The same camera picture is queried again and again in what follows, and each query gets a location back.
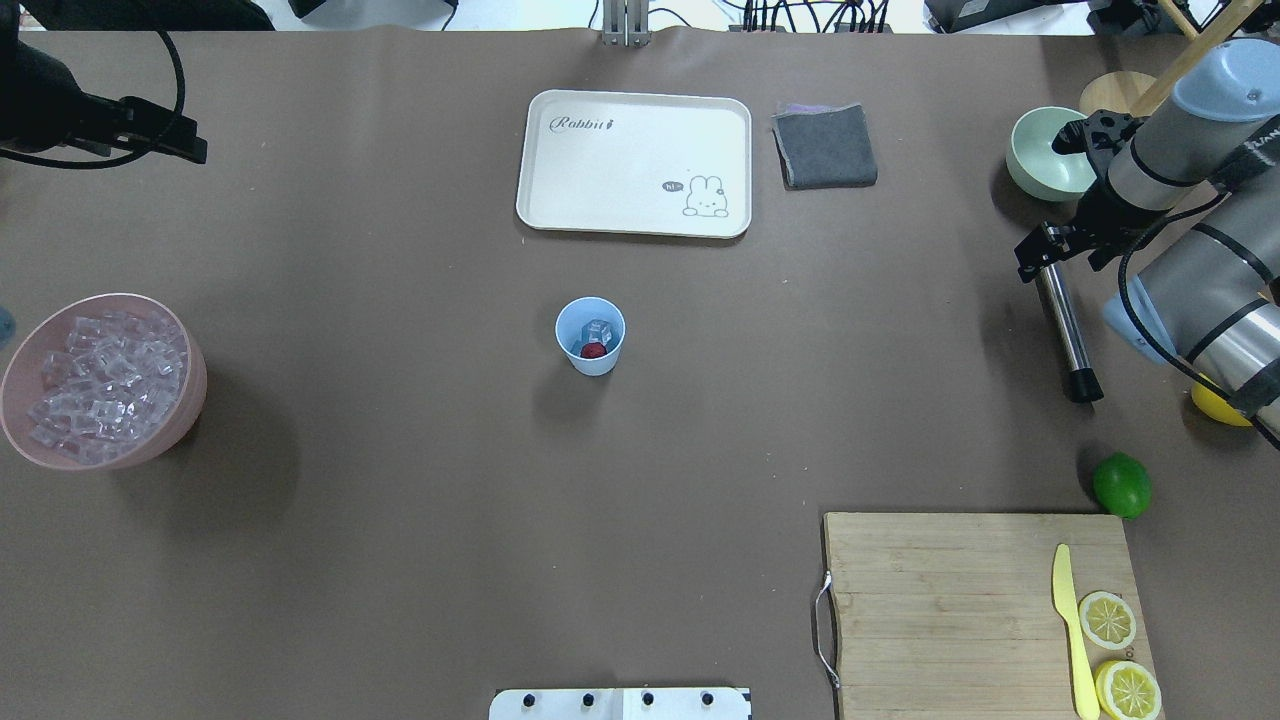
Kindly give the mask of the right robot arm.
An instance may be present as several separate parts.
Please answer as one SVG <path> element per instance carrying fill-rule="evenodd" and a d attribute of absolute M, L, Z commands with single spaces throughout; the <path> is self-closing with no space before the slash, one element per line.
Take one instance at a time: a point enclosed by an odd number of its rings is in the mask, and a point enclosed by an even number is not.
<path fill-rule="evenodd" d="M 1050 149 L 1093 181 L 1071 215 L 1034 228 L 1021 281 L 1082 256 L 1114 269 L 1103 314 L 1277 443 L 1277 44 L 1210 49 L 1144 117 L 1096 111 L 1055 126 Z"/>

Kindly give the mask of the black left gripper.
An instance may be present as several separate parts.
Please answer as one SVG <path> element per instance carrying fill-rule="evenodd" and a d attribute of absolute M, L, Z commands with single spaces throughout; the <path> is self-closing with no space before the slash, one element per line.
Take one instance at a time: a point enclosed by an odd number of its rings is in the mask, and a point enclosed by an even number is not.
<path fill-rule="evenodd" d="M 99 158 L 150 149 L 202 165 L 209 156 L 195 119 L 141 97 L 74 97 L 61 108 L 61 147 Z"/>

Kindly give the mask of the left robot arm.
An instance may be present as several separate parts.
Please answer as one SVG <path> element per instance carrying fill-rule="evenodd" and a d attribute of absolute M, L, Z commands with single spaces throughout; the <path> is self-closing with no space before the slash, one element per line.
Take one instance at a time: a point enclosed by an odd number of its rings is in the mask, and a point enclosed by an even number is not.
<path fill-rule="evenodd" d="M 20 9 L 3 3 L 3 156 L 32 167 L 97 170 L 157 152 L 205 164 L 209 143 L 184 115 L 187 83 L 172 36 L 150 9 L 134 3 L 163 41 L 175 76 L 175 101 L 118 100 L 83 91 L 68 67 L 19 38 Z"/>

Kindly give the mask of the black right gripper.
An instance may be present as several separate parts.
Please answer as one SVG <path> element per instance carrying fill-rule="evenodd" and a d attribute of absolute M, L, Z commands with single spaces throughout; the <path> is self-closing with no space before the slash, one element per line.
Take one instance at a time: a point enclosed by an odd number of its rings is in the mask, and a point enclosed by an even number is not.
<path fill-rule="evenodd" d="M 1041 222 L 1018 243 L 1019 279 L 1030 283 L 1043 269 L 1084 252 L 1089 254 L 1089 264 L 1097 272 L 1165 215 L 1166 209 L 1129 202 L 1110 179 L 1100 177 L 1076 204 L 1071 225 Z"/>

